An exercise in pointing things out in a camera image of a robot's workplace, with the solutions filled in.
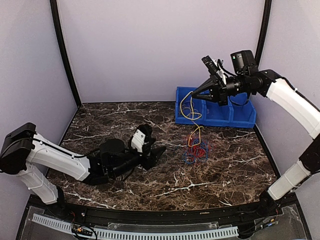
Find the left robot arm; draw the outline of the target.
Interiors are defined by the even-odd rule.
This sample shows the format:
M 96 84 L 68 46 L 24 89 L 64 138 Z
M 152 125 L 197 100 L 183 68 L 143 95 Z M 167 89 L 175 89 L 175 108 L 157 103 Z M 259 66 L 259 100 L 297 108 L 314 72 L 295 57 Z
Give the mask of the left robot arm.
M 64 202 L 63 191 L 37 166 L 62 172 L 87 185 L 107 184 L 137 166 L 147 171 L 157 164 L 166 147 L 153 147 L 156 138 L 152 132 L 150 125 L 141 124 L 128 144 L 110 138 L 87 154 L 77 154 L 50 142 L 36 131 L 35 124 L 28 122 L 5 136 L 0 151 L 0 171 L 18 177 L 44 204 L 51 205 L 58 217 L 67 218 L 71 208 Z

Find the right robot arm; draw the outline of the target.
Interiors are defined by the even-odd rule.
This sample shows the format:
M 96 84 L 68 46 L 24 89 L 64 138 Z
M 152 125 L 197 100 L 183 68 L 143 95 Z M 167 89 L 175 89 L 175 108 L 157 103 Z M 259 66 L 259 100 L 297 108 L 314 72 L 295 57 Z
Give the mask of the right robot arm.
M 259 70 L 251 50 L 234 52 L 230 57 L 234 74 L 226 77 L 226 71 L 218 60 L 204 56 L 201 60 L 209 78 L 191 96 L 225 106 L 229 97 L 242 93 L 259 94 L 287 112 L 312 139 L 298 160 L 260 194 L 255 213 L 266 217 L 287 193 L 320 172 L 320 110 L 285 77 L 271 69 Z

